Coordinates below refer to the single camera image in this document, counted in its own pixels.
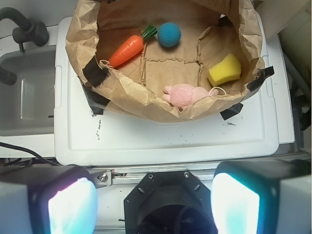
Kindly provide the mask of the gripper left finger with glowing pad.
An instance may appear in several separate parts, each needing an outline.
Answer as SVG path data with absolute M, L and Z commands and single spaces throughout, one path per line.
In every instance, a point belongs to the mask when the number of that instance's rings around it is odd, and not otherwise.
M 97 189 L 86 168 L 0 169 L 2 234 L 92 234 L 97 215 Z

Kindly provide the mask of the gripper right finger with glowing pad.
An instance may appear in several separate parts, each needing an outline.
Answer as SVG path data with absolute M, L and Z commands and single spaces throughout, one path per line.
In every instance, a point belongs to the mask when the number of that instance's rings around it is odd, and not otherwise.
M 310 234 L 312 164 L 308 160 L 228 160 L 211 186 L 220 234 Z

